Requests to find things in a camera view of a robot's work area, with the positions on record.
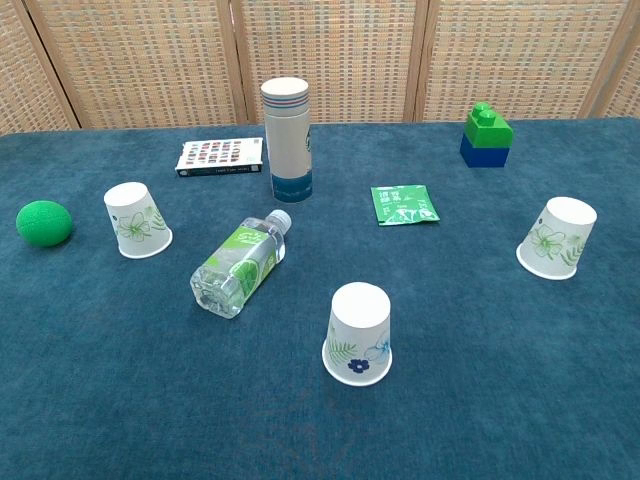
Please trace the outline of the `white paper cup green flower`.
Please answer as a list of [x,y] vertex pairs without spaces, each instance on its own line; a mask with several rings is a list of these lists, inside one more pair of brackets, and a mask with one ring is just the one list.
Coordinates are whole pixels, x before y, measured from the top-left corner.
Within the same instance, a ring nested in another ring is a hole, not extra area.
[[103,199],[123,256],[148,258],[172,243],[173,233],[144,183],[120,183]]
[[575,275],[597,212],[586,202],[566,196],[549,199],[516,249],[520,265],[547,280]]

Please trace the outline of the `clear water bottle green label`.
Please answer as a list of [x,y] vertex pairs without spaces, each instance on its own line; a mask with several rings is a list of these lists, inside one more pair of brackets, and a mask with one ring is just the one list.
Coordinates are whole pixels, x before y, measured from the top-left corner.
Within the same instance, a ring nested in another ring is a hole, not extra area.
[[238,315],[251,295],[280,263],[289,214],[276,209],[266,218],[248,217],[192,274],[191,289],[205,310],[226,319]]

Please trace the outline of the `green tea sachet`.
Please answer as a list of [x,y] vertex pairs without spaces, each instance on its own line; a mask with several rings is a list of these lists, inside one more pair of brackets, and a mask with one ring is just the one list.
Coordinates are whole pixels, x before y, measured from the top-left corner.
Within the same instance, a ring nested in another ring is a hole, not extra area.
[[379,226],[395,226],[440,220],[425,185],[371,188]]

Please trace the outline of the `white paper cup blue flower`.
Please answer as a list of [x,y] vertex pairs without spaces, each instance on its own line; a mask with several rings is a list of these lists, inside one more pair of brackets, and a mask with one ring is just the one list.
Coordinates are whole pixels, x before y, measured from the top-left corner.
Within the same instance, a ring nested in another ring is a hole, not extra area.
[[339,382],[366,387],[389,372],[391,349],[391,302],[380,287],[351,282],[333,295],[322,360],[327,372]]

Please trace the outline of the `white tumbler with blue base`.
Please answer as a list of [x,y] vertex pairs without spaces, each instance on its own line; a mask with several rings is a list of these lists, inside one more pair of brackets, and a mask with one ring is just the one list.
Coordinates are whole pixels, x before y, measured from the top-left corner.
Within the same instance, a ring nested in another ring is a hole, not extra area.
[[273,195],[286,203],[303,201],[312,195],[309,85],[277,77],[260,92]]

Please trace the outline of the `white book with picture grid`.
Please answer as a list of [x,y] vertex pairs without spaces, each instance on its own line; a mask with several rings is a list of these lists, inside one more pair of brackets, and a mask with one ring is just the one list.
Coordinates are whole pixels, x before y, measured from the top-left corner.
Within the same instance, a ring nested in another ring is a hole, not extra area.
[[262,170],[262,137],[189,141],[175,167],[179,176],[258,173]]

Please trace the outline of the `blue velvet tablecloth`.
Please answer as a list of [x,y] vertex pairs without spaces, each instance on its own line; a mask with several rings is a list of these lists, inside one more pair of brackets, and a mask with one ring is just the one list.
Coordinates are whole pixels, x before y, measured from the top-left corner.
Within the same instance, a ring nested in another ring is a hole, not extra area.
[[[201,309],[192,272],[267,173],[180,178],[190,140],[259,126],[0,136],[0,480],[640,479],[640,120],[516,121],[470,169],[457,123],[311,129],[313,194],[244,310]],[[104,194],[144,183],[173,233],[118,248]],[[377,186],[425,185],[437,222],[379,226]],[[516,249],[547,201],[597,212],[574,276]],[[27,243],[20,209],[72,217]],[[392,365],[354,387],[322,360],[334,293],[391,302]]]

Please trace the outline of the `blue toy brick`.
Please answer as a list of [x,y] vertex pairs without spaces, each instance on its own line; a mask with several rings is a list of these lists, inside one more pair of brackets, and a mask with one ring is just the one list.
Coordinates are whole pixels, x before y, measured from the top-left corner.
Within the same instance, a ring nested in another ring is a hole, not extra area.
[[509,148],[480,148],[473,147],[468,137],[463,134],[460,154],[470,168],[496,168],[506,163]]

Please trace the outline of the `green toy brick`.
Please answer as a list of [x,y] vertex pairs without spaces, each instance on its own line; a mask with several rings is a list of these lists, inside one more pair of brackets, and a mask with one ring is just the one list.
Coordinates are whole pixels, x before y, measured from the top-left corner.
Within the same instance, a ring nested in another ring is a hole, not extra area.
[[511,126],[487,102],[473,106],[464,133],[474,148],[510,148],[513,142]]

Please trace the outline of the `green foam ball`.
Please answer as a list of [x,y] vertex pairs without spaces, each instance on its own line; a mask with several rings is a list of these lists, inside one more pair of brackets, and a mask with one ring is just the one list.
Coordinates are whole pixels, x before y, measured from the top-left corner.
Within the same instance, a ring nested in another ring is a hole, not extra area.
[[37,200],[23,206],[16,216],[16,229],[29,244],[51,247],[71,234],[72,217],[61,204]]

